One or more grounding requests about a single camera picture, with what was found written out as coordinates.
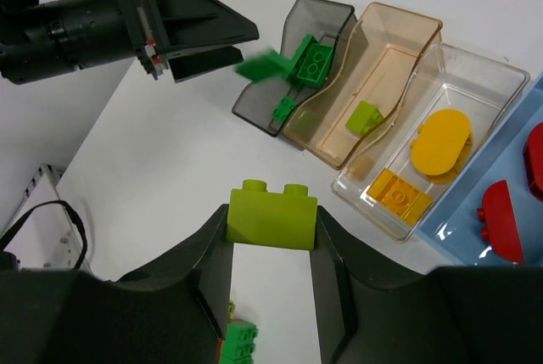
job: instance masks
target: lime green duplo brick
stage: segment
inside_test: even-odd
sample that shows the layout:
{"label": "lime green duplo brick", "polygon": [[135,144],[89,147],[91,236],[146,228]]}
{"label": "lime green duplo brick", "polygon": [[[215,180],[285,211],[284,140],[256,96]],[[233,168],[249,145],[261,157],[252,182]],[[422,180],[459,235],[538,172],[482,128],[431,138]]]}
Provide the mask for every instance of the lime green duplo brick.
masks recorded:
{"label": "lime green duplo brick", "polygon": [[306,186],[287,184],[283,193],[268,193],[265,182],[244,181],[230,195],[227,241],[312,250],[317,200],[307,192]]}
{"label": "lime green duplo brick", "polygon": [[366,101],[360,101],[345,126],[357,135],[364,136],[383,119],[379,108]]}
{"label": "lime green duplo brick", "polygon": [[221,356],[238,363],[255,351],[258,329],[253,323],[237,321],[228,323],[227,338],[222,344]]}

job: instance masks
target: amber plastic tray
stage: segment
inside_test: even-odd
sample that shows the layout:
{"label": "amber plastic tray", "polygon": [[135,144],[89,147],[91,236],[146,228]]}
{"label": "amber plastic tray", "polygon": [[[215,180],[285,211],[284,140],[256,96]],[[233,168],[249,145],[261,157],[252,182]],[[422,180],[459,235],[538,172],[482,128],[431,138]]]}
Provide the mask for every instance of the amber plastic tray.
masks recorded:
{"label": "amber plastic tray", "polygon": [[390,122],[417,61],[440,42],[442,26],[428,16],[371,3],[350,33],[339,73],[295,110],[284,135],[334,169],[343,167],[372,135],[345,126],[357,105],[361,100],[376,105],[383,123]]}

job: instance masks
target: white table surface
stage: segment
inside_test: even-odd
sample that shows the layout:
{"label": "white table surface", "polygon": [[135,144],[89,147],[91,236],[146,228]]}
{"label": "white table surface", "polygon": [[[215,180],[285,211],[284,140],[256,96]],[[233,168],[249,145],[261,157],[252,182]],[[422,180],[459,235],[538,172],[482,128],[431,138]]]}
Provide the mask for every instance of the white table surface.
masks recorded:
{"label": "white table surface", "polygon": [[[253,20],[253,53],[280,47],[295,0],[222,0]],[[543,0],[334,0],[393,4],[444,21],[443,38],[475,53],[539,74],[543,67]],[[310,187],[346,229],[419,272],[446,263],[416,238],[398,244],[330,191],[337,171],[313,155],[268,137],[231,114],[247,84],[224,69],[174,84],[153,81],[134,63],[57,189],[90,230],[92,270],[116,279],[196,231],[242,180]],[[241,317],[260,327],[255,362],[320,362],[306,252],[236,245],[232,298]]]}

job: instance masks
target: light blue tray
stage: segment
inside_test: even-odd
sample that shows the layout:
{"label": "light blue tray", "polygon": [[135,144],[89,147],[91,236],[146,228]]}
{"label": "light blue tray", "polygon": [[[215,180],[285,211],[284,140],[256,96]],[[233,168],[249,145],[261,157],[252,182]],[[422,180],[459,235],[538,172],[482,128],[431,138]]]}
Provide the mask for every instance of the light blue tray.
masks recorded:
{"label": "light blue tray", "polygon": [[511,265],[483,241],[480,233],[484,223],[477,218],[486,189],[505,179],[526,264],[543,265],[543,203],[528,190],[523,162],[528,135],[541,122],[543,74],[419,224],[418,236],[458,264]]}

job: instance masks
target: black cable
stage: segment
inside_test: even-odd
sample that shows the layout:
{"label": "black cable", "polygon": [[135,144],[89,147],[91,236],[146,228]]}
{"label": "black cable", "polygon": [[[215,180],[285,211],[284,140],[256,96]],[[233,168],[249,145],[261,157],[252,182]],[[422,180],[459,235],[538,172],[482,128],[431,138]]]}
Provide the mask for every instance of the black cable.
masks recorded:
{"label": "black cable", "polygon": [[0,238],[0,251],[4,251],[6,247],[11,243],[11,240],[15,238],[15,235],[20,231],[20,229],[25,225],[26,220],[28,220],[28,217],[31,216],[32,212],[35,209],[38,209],[40,207],[43,207],[44,205],[49,204],[60,204],[64,207],[66,210],[66,213],[68,213],[68,217],[70,218],[71,222],[74,223],[74,225],[77,228],[77,232],[81,236],[81,241],[83,242],[83,246],[81,248],[81,254],[79,255],[79,258],[77,258],[77,262],[74,265],[73,269],[77,270],[81,268],[81,265],[83,264],[83,261],[85,260],[85,255],[87,254],[88,249],[88,243],[87,243],[87,235],[85,233],[85,226],[83,224],[83,220],[79,217],[77,212],[69,205],[67,202],[63,200],[54,200],[54,201],[48,201],[45,203],[38,204],[34,207],[32,207],[30,210],[26,211],[19,220],[17,220],[13,226],[11,226],[8,231]]}

